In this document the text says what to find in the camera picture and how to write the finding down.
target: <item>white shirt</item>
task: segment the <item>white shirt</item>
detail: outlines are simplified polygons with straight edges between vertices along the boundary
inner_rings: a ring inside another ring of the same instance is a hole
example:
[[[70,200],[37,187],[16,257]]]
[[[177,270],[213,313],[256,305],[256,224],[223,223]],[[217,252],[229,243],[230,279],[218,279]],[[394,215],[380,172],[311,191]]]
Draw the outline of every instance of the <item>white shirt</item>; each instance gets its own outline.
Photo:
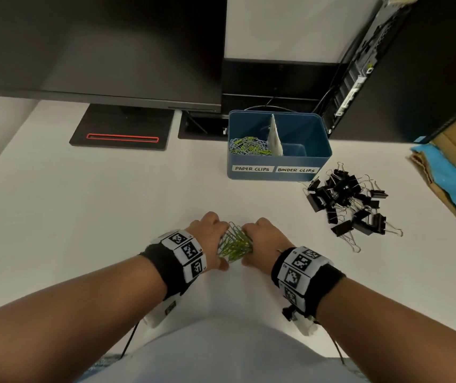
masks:
[[[207,319],[162,336],[85,383],[362,382],[275,329]]]

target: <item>black monitor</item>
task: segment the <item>black monitor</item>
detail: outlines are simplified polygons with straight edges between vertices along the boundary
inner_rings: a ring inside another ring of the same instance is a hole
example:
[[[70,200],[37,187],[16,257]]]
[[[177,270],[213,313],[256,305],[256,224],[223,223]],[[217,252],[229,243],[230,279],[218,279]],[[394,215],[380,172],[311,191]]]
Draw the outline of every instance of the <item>black monitor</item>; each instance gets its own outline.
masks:
[[[226,0],[0,0],[0,95],[220,112]]]

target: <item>forearm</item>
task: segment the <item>forearm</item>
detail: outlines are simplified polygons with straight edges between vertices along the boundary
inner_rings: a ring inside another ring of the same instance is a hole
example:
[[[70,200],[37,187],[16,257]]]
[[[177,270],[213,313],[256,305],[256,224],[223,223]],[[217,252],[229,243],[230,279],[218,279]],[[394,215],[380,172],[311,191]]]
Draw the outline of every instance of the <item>forearm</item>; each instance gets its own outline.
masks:
[[[316,318],[372,382],[456,381],[456,331],[351,279]]]
[[[165,297],[137,256],[0,308],[0,381],[70,381]]]

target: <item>person's right hand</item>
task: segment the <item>person's right hand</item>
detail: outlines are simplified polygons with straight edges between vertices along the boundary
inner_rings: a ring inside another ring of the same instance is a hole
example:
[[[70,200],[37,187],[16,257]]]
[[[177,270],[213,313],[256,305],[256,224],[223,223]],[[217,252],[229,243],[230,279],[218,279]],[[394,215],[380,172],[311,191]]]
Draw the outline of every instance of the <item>person's right hand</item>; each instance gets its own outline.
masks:
[[[242,230],[253,241],[253,252],[242,258],[242,264],[255,267],[270,275],[276,260],[283,251],[295,247],[292,242],[269,220],[260,218],[256,223],[247,223]]]

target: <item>monitor stand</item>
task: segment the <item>monitor stand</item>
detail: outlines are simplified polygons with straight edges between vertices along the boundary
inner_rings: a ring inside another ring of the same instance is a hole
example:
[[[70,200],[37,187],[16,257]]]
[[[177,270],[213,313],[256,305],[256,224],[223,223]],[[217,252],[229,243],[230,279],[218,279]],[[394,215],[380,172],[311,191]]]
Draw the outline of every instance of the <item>monitor stand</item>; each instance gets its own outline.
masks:
[[[90,104],[70,139],[76,147],[166,150],[174,110]]]

